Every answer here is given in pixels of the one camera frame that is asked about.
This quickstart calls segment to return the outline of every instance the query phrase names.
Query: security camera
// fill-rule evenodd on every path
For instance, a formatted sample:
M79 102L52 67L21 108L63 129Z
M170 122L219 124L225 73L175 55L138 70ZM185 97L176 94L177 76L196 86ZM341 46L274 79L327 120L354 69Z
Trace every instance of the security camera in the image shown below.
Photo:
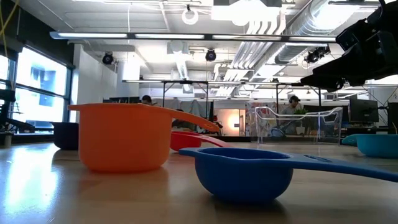
M102 58L102 62L105 65L111 65L113 63L113 56L112 56L112 52L106 52L105 56Z
M214 51L214 49L208 49L207 53L206 53L206 61L208 62L212 62L214 60L216 60L217 55L216 52Z

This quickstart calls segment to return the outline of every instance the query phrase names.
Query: dark blue measuring cup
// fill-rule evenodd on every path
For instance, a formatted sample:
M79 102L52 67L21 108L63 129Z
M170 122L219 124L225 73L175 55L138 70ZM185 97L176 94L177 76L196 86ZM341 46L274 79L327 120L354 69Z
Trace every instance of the dark blue measuring cup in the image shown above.
M398 182L398 173L317 156L239 148L187 148L201 184L230 202L266 203L289 186L293 169L320 170Z

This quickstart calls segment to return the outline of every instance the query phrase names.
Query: person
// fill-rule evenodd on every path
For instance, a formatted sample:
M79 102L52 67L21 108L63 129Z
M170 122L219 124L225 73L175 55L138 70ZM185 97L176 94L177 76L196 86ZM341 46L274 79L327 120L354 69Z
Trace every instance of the person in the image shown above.
M142 97L141 103L146 105L152 105L152 98L148 95L145 95Z
M187 121L176 119L175 121L172 122L172 128L183 128L183 129L189 129L191 131L194 131L195 125L192 123L189 123Z
M294 111L299 109L300 99L297 96L292 96L289 99L289 106L282 110L280 114L293 115ZM285 127L286 134L296 134L296 122L293 120L284 120L281 125Z

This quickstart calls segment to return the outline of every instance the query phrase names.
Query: orange measuring cup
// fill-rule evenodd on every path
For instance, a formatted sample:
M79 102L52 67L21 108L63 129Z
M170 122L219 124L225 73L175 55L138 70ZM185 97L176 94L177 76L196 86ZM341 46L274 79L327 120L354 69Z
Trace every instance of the orange measuring cup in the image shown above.
M89 169L138 172L160 167L169 157L172 118L209 131L219 127L201 117L143 104L70 105L80 112L79 157Z

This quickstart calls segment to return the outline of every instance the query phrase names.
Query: wooden table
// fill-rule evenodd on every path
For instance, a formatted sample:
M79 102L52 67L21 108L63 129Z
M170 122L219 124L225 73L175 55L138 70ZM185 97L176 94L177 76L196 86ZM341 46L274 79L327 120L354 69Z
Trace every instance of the wooden table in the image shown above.
M398 160L364 157L353 147L259 147L398 172ZM295 170L291 185L274 203L233 205L201 186L193 161L170 152L162 168L152 172L95 174L77 152L57 151L53 144L0 149L0 223L398 223L396 183Z

